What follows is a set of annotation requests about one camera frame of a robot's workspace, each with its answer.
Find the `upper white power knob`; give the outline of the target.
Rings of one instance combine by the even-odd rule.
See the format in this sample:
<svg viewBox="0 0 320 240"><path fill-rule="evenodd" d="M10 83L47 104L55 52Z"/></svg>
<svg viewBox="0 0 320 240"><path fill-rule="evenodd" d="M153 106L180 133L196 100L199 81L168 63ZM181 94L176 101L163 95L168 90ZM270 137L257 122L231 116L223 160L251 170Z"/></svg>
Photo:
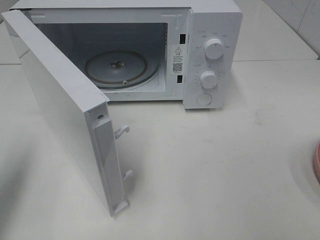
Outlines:
<svg viewBox="0 0 320 240"><path fill-rule="evenodd" d="M215 60L224 54L225 44L221 38L215 36L209 38L203 47L205 56L210 60Z"/></svg>

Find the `white microwave door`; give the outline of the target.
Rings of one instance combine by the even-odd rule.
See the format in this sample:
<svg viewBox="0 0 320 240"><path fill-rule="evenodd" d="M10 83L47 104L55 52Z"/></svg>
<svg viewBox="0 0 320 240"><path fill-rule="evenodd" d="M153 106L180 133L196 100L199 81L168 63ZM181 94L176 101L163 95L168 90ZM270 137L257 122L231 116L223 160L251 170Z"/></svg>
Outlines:
<svg viewBox="0 0 320 240"><path fill-rule="evenodd" d="M113 129L108 97L19 10L3 20L32 92L89 185L111 216L128 206L116 140L130 130Z"/></svg>

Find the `round door release button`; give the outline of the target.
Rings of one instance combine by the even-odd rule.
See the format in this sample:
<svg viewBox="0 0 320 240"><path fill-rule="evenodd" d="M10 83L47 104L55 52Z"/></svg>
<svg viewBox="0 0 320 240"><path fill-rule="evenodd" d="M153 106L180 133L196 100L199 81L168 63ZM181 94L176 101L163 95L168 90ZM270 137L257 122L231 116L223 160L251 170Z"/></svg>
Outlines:
<svg viewBox="0 0 320 240"><path fill-rule="evenodd" d="M212 102L212 96L208 93L203 93L197 97L196 101L201 106L209 106Z"/></svg>

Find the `white microwave oven body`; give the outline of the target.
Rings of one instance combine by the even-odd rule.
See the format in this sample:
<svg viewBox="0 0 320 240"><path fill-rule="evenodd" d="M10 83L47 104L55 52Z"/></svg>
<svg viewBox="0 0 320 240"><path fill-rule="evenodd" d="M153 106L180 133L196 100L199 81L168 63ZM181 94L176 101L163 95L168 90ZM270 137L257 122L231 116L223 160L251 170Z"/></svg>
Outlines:
<svg viewBox="0 0 320 240"><path fill-rule="evenodd" d="M85 74L85 63L107 51L135 51L159 60L158 72L139 85L101 89L109 102L182 101L186 109L216 109L224 102L243 14L232 0L20 0L19 10ZM208 59L205 42L224 42ZM214 71L216 87L201 86ZM201 94L211 104L197 103Z"/></svg>

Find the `white timer knob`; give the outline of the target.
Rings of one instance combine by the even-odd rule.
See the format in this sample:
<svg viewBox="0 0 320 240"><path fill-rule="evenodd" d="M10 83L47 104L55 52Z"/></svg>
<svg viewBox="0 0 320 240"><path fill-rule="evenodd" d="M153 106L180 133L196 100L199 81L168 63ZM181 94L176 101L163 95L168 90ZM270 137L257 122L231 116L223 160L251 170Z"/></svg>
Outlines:
<svg viewBox="0 0 320 240"><path fill-rule="evenodd" d="M204 71L200 75L200 84L204 89L211 89L218 84L218 76L214 71Z"/></svg>

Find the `pink round plate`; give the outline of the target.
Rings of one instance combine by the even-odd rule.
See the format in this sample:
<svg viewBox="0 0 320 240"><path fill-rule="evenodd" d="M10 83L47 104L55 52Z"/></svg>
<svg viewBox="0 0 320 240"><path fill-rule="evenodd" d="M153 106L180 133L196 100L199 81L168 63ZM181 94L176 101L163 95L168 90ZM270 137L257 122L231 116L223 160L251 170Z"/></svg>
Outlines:
<svg viewBox="0 0 320 240"><path fill-rule="evenodd" d="M313 158L313 171L317 181L320 183L320 143L316 146Z"/></svg>

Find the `glass microwave turntable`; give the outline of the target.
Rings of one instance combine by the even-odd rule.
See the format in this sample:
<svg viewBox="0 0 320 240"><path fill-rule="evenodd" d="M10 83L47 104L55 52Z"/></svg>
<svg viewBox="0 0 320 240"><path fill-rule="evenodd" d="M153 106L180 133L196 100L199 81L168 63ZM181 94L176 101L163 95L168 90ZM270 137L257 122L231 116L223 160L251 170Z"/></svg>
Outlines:
<svg viewBox="0 0 320 240"><path fill-rule="evenodd" d="M131 50L110 50L85 62L86 76L100 89L118 90L142 84L159 70L154 56Z"/></svg>

